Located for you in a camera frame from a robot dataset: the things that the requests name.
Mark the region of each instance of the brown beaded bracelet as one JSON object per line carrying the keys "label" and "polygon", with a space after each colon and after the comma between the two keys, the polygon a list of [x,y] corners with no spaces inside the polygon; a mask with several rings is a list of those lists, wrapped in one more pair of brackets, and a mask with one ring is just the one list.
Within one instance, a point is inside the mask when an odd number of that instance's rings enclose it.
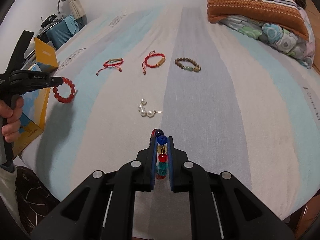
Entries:
{"label": "brown beaded bracelet", "polygon": [[[190,62],[195,67],[193,68],[190,66],[184,66],[180,63],[180,61]],[[184,70],[194,71],[194,72],[199,72],[201,70],[201,67],[191,58],[187,58],[187,57],[177,58],[174,62],[179,68],[182,68]]]}

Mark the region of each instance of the white bead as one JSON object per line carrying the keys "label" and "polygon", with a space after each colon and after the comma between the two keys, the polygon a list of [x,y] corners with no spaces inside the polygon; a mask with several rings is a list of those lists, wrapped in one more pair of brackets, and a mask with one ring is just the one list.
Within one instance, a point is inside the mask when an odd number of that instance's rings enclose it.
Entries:
{"label": "white bead", "polygon": [[155,111],[149,110],[149,111],[147,112],[147,116],[148,116],[148,117],[153,117],[154,115],[155,115]]}
{"label": "white bead", "polygon": [[140,110],[140,114],[141,114],[141,116],[146,116],[147,115],[147,111],[144,108],[142,108]]}
{"label": "white bead", "polygon": [[140,111],[142,108],[144,108],[144,106],[143,106],[143,104],[140,104],[140,105],[138,106],[139,111]]}
{"label": "white bead", "polygon": [[141,104],[143,104],[143,105],[145,105],[145,104],[147,103],[147,101],[146,101],[144,98],[142,98],[142,99],[140,100],[140,102],[141,102]]}

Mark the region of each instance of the red cord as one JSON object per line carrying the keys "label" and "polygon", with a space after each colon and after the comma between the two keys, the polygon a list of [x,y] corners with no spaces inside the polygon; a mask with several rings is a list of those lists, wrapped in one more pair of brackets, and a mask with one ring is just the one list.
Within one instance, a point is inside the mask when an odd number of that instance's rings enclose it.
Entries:
{"label": "red cord", "polygon": [[99,72],[101,70],[104,70],[106,69],[107,67],[114,67],[116,69],[119,70],[119,72],[122,72],[122,69],[121,69],[121,64],[123,63],[123,59],[122,58],[116,58],[116,59],[109,59],[107,62],[105,62],[103,64],[103,68],[99,69],[98,72],[97,72],[97,76],[99,75]]}
{"label": "red cord", "polygon": [[[162,59],[155,65],[149,65],[147,60],[151,57],[157,57],[157,56],[162,56]],[[160,67],[164,63],[164,61],[165,61],[165,55],[162,53],[156,53],[156,51],[153,50],[152,52],[149,53],[148,56],[146,56],[146,58],[144,59],[144,62],[142,62],[143,74],[145,75],[147,73],[146,67],[150,67],[150,68]]]}
{"label": "red cord", "polygon": [[69,95],[68,98],[63,98],[62,96],[60,96],[60,94],[58,93],[58,88],[54,87],[52,89],[52,92],[54,93],[54,97],[62,103],[70,103],[72,101],[72,99],[75,97],[75,85],[72,83],[71,80],[69,80],[68,78],[62,77],[62,80],[65,84],[67,84],[70,88],[71,88],[71,94]]}

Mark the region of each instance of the blue cloth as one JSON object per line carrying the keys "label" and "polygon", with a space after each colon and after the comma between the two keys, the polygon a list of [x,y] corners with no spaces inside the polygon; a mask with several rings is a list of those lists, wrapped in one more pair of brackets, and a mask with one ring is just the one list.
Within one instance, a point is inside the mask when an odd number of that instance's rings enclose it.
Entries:
{"label": "blue cloth", "polygon": [[73,15],[69,15],[63,20],[67,24],[67,27],[72,35],[75,35],[79,31],[79,25]]}

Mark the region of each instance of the bed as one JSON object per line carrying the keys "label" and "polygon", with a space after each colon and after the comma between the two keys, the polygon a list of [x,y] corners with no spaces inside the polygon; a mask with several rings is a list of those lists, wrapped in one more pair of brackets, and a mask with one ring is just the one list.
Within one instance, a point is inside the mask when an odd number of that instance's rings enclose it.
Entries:
{"label": "bed", "polygon": [[[56,75],[71,79],[77,94],[71,104],[50,94],[44,133],[21,156],[55,197],[62,200],[95,170],[115,171],[134,159],[154,128],[207,171],[233,173],[281,219],[318,191],[320,76],[206,17],[205,7],[110,13],[57,51]],[[166,61],[144,75],[141,63],[153,50]],[[122,72],[96,75],[120,57]],[[179,57],[194,59],[201,71],[180,69]],[[163,113],[141,117],[141,98]],[[190,239],[189,224],[188,194],[171,193],[167,178],[137,193],[133,236]]]}

